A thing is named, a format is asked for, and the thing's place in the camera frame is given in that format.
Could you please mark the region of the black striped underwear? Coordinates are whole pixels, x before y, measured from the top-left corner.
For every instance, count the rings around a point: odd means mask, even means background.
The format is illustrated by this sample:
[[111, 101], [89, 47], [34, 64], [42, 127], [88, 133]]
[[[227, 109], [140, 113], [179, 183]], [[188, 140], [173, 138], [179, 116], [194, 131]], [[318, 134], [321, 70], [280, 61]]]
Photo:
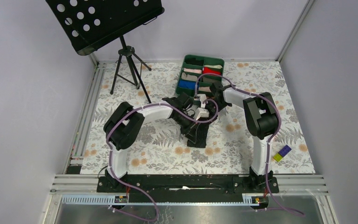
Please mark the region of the black striped underwear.
[[187, 146], [206, 148], [209, 124], [198, 124], [186, 135]]

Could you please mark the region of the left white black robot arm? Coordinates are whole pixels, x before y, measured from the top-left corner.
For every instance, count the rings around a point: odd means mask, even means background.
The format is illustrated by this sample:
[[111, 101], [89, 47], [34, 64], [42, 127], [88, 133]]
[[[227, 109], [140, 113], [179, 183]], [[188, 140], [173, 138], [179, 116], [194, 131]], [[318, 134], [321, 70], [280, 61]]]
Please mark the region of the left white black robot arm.
[[123, 176], [127, 174], [126, 150], [135, 142], [144, 124], [171, 119], [179, 125], [181, 135], [191, 143], [197, 143], [198, 126], [213, 115], [207, 109], [206, 98], [202, 100], [200, 105], [196, 105], [192, 98], [183, 93], [138, 108], [122, 102], [103, 127], [110, 147], [107, 172], [111, 177], [108, 186], [115, 192], [125, 188], [126, 180]]

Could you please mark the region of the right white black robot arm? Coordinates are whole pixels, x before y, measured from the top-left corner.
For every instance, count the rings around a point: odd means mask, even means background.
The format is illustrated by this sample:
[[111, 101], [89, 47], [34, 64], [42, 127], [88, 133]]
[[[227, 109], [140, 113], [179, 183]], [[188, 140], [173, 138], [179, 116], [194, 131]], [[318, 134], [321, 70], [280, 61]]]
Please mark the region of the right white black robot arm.
[[232, 105], [244, 110], [246, 125], [254, 143], [248, 184], [251, 190], [261, 192], [272, 182], [270, 147], [281, 126], [271, 94], [248, 93], [230, 85], [223, 86], [222, 83], [212, 84], [210, 91], [220, 110]]

